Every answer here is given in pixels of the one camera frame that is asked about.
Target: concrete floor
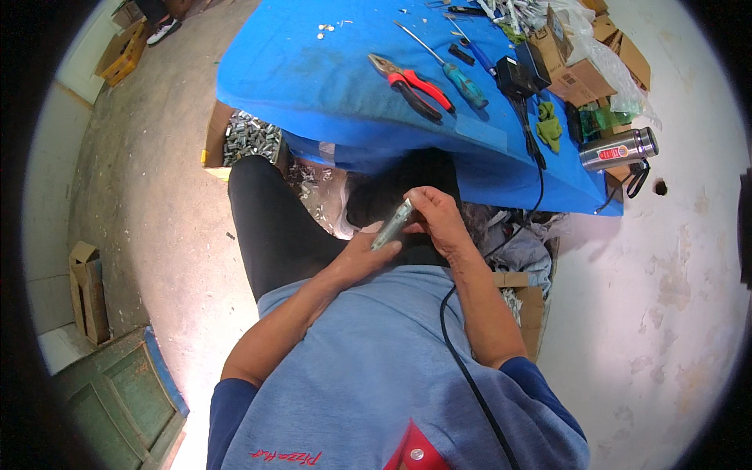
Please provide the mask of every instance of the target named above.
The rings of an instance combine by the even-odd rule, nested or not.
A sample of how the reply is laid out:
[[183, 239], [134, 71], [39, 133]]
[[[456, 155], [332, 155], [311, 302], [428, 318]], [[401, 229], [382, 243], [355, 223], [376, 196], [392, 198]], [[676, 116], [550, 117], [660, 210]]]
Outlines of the concrete floor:
[[226, 236], [227, 183], [200, 163], [215, 62], [256, 5], [223, 2], [187, 19], [105, 87], [71, 188], [68, 243], [100, 247], [115, 335], [150, 319], [191, 409], [173, 468], [205, 468], [212, 390], [258, 319], [238, 242]]
[[[68, 243], [102, 249], [110, 325], [151, 321], [192, 410], [173, 468], [205, 467], [212, 389], [257, 320], [226, 236], [226, 183], [199, 163], [214, 63], [257, 3], [189, 18], [103, 91], [71, 190]], [[667, 468], [712, 412], [745, 325], [735, 205], [749, 154], [728, 83], [678, 3], [613, 3], [653, 68], [661, 154], [623, 218], [573, 216], [538, 365], [582, 424], [592, 468]], [[667, 196], [650, 191], [656, 177]]]

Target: table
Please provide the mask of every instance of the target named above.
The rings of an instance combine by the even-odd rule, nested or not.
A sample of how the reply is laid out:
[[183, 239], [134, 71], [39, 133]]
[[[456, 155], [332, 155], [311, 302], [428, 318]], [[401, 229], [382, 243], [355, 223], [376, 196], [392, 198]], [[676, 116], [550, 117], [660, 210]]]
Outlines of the table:
[[[520, 122], [480, 64], [471, 67], [447, 52], [459, 37], [450, 33], [454, 27], [442, 12], [409, 0], [265, 0], [222, 58], [217, 99], [284, 129], [295, 154], [348, 171], [374, 174], [407, 149], [441, 148], [453, 154], [463, 200], [530, 209], [540, 186]], [[489, 105], [482, 111], [471, 108], [435, 58], [393, 20], [457, 64], [481, 87]], [[335, 31], [324, 31], [325, 38], [317, 39], [320, 24], [331, 24]], [[492, 60], [516, 58], [504, 33], [487, 18], [458, 24]], [[366, 59], [369, 53], [437, 84], [455, 104], [456, 118], [438, 105], [441, 123], [422, 118], [376, 72]], [[606, 199], [605, 176], [582, 168], [569, 139], [563, 102], [548, 91], [543, 96], [554, 103], [564, 133], [558, 154], [538, 140], [548, 167], [539, 209], [592, 214]], [[528, 104], [532, 126], [538, 120], [533, 101]], [[622, 213], [623, 206], [612, 202], [599, 215]]]

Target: black power adapter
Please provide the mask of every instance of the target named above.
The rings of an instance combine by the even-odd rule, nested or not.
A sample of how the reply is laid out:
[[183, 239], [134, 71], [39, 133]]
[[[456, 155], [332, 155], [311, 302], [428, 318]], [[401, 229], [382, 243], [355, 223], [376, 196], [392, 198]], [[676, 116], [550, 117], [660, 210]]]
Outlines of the black power adapter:
[[538, 143], [535, 142], [530, 129], [530, 121], [527, 118], [527, 99], [533, 95], [539, 95], [541, 90], [532, 82], [532, 75], [527, 67], [509, 56], [502, 57], [496, 63], [496, 87], [509, 100], [517, 119], [522, 124], [527, 154], [541, 170], [545, 170], [546, 160], [543, 158], [541, 149], [538, 148]]
[[514, 48], [514, 52], [517, 53], [517, 61], [527, 67], [532, 82], [538, 89], [546, 89], [551, 86], [551, 77], [548, 74], [545, 62], [543, 62], [543, 56], [535, 45], [524, 41]]
[[538, 87], [532, 82], [532, 76], [524, 65], [505, 56], [496, 63], [496, 88], [501, 90], [507, 98], [519, 96], [522, 99], [540, 93]]

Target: hand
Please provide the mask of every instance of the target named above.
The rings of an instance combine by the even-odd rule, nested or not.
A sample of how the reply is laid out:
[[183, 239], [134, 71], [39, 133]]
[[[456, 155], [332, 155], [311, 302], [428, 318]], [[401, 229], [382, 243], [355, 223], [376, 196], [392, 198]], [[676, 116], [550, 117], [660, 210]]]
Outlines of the hand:
[[402, 249], [402, 242], [391, 241], [379, 250], [371, 251], [371, 243], [378, 236], [383, 223], [373, 223], [358, 232], [320, 275], [333, 280], [340, 290], [345, 290], [383, 268]]
[[410, 198], [425, 219], [406, 226], [403, 232], [429, 234], [433, 246], [449, 262], [459, 253], [475, 250], [452, 196], [433, 186], [421, 186], [407, 191], [403, 197]]

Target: black pants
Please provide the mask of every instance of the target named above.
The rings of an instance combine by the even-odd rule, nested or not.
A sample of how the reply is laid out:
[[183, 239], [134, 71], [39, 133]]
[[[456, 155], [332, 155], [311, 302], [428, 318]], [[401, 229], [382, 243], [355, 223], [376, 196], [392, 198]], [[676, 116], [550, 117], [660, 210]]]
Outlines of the black pants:
[[167, 11], [167, 7], [162, 0], [133, 0], [138, 9], [144, 13], [144, 16], [152, 27], [156, 27], [162, 18], [168, 16], [170, 13]]
[[[414, 150], [395, 168], [356, 188], [347, 203], [348, 220], [367, 226], [392, 216], [402, 195], [416, 186], [434, 186], [459, 204], [456, 171], [449, 154]], [[248, 156], [232, 167], [228, 194], [232, 219], [253, 296], [313, 277], [344, 249], [290, 190], [276, 167]], [[448, 266], [426, 234], [406, 235], [393, 265]]]

